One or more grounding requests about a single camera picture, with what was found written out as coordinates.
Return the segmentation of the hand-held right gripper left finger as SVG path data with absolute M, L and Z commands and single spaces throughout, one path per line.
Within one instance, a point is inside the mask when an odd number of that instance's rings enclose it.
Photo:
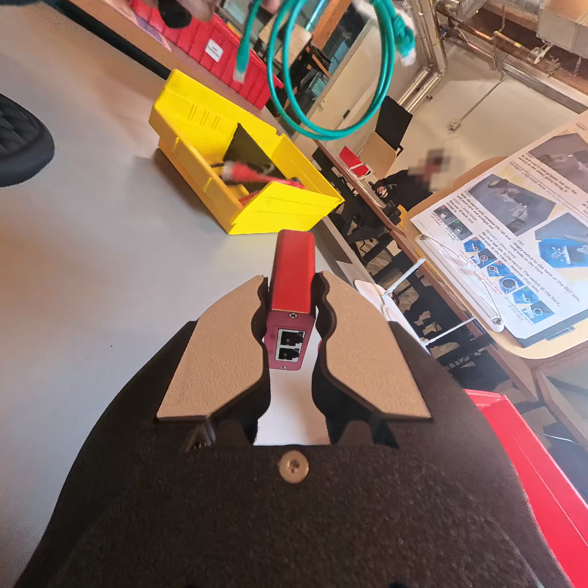
M 196 322 L 156 418 L 161 422 L 256 422 L 270 404 L 265 299 L 254 276 Z

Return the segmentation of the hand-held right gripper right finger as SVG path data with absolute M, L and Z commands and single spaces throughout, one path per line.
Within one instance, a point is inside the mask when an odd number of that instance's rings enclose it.
M 321 338 L 312 397 L 325 419 L 431 419 L 393 327 L 421 345 L 332 272 L 315 275 L 312 296 Z

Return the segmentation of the red ethernet coupler box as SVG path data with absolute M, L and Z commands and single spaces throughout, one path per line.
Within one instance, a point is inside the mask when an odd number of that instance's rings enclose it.
M 277 234 L 269 283 L 266 334 L 269 368 L 298 371 L 315 325 L 312 302 L 315 238 L 284 229 Z

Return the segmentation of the red storage bin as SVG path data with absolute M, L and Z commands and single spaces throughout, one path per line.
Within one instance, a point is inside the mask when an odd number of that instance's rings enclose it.
M 587 587 L 587 504 L 512 402 L 465 390 L 515 467 L 549 548 L 574 587 Z

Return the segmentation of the yellow storage bin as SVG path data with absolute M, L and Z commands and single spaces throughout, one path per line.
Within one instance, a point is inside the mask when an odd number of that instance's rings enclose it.
M 149 124 L 159 149 L 228 235 L 308 231 L 343 203 L 287 135 L 179 70 Z M 227 161 L 272 164 L 265 174 L 272 181 L 225 181 Z

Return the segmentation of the clear sheet clip bar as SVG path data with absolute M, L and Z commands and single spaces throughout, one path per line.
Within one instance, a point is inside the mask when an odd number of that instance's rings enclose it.
M 463 302 L 467 312 L 485 328 L 501 333 L 504 319 L 481 277 L 481 269 L 467 256 L 455 253 L 431 236 L 418 234 L 416 245 L 434 268 L 439 281 Z

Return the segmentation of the printed instruction sheet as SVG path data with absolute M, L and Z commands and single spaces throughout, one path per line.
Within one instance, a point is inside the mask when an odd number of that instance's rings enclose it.
M 587 113 L 414 218 L 481 269 L 523 347 L 587 319 Z

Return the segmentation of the small red bin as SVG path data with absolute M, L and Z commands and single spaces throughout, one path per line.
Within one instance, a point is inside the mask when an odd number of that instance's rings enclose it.
M 357 154 L 344 146 L 339 154 L 343 163 L 359 179 L 365 179 L 371 173 L 371 168 L 362 162 Z

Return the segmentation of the wooden table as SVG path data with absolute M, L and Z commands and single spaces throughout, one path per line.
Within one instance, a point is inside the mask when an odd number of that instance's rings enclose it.
M 161 41 L 141 28 L 127 1 L 70 1 L 69 4 L 71 5 L 68 8 L 71 11 L 70 18 L 107 40 L 132 59 L 142 63 L 158 76 L 166 79 L 169 73 L 164 73 L 164 70 L 181 70 L 272 125 L 280 134 L 285 133 L 284 128 L 267 107 L 262 110 L 257 109 L 179 48 L 174 45 L 170 45 L 169 48 L 164 47 Z

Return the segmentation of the red ribbed crate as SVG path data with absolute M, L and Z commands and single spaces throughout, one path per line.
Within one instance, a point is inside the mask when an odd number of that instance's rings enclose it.
M 138 24 L 149 25 L 254 107 L 265 107 L 270 99 L 266 63 L 251 49 L 244 79 L 234 79 L 240 36 L 218 15 L 213 15 L 209 22 L 193 18 L 185 27 L 171 28 L 154 1 L 128 1 L 128 4 Z

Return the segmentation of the metal duct pipes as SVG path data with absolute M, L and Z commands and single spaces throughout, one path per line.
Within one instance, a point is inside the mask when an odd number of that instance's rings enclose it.
M 416 61 L 423 62 L 398 104 L 408 112 L 416 108 L 444 78 L 448 60 L 444 40 L 487 63 L 491 69 L 513 78 L 537 93 L 577 114 L 587 110 L 587 90 L 555 65 L 533 65 L 530 52 L 502 33 L 489 36 L 447 14 L 443 33 L 433 1 L 408 1 L 409 15 L 416 25 Z

